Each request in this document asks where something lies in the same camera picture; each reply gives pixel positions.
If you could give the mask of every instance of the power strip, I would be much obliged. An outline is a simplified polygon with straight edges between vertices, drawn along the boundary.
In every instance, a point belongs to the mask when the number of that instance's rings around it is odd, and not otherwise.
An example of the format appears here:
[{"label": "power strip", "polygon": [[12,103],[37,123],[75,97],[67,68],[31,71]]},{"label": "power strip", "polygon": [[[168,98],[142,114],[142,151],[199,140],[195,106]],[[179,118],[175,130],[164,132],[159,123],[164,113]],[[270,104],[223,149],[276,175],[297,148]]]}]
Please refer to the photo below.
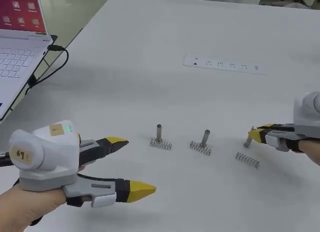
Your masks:
[{"label": "power strip", "polygon": [[241,73],[267,75],[267,73],[265,73],[259,65],[253,65],[248,63],[235,63],[230,61],[227,62],[214,58],[204,58],[194,55],[187,55],[183,61],[183,65],[187,67],[218,69]]}]

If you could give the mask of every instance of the spring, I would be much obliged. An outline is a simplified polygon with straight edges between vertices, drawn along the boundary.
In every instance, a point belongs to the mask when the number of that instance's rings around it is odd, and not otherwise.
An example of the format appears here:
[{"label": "spring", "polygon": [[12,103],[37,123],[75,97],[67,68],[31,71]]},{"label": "spring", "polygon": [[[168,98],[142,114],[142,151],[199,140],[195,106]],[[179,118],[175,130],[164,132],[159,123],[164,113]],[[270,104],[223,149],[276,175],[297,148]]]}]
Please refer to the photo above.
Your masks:
[{"label": "spring", "polygon": [[253,166],[256,169],[258,169],[259,164],[260,164],[260,161],[254,159],[254,158],[251,158],[251,157],[249,157],[243,153],[240,153],[240,152],[236,153],[235,159],[242,161],[249,166]]},{"label": "spring", "polygon": [[166,143],[166,142],[157,141],[157,140],[153,140],[153,139],[150,141],[150,146],[155,147],[155,148],[161,148],[164,150],[171,150],[171,148],[172,148],[171,143]]},{"label": "spring", "polygon": [[197,152],[203,153],[206,156],[210,156],[212,152],[212,149],[208,147],[203,147],[200,144],[195,143],[193,141],[190,143],[190,148],[194,149]]}]

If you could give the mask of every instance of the laptop hinge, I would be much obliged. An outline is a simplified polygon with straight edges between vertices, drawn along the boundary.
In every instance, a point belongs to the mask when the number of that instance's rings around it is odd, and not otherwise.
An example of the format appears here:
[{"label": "laptop hinge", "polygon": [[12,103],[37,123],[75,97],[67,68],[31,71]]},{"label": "laptop hinge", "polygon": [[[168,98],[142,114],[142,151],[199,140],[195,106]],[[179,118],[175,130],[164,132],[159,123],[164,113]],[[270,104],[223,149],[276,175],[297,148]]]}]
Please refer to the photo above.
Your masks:
[{"label": "laptop hinge", "polygon": [[42,37],[28,36],[28,40],[44,41]]}]

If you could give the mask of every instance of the human hand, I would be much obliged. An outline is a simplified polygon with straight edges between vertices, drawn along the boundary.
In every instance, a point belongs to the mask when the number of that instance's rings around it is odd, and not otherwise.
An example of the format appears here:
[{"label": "human hand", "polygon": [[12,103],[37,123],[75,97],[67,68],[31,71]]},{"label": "human hand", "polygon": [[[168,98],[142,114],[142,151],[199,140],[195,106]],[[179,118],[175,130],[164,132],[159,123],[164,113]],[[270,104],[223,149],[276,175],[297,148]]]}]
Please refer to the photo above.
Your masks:
[{"label": "human hand", "polygon": [[320,165],[320,141],[301,140],[299,150],[303,151],[314,163]]},{"label": "human hand", "polygon": [[0,195],[0,231],[22,232],[34,220],[66,202],[61,188],[44,192],[22,190],[20,184]]}]

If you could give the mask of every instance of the laptop screen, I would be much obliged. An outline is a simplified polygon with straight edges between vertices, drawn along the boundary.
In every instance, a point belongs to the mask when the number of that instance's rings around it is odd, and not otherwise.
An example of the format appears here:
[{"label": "laptop screen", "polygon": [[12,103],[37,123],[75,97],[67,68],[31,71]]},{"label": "laptop screen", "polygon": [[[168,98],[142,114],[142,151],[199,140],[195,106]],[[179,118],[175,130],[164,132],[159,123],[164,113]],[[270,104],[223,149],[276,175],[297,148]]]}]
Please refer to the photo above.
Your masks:
[{"label": "laptop screen", "polygon": [[0,29],[45,33],[38,0],[0,0]]}]

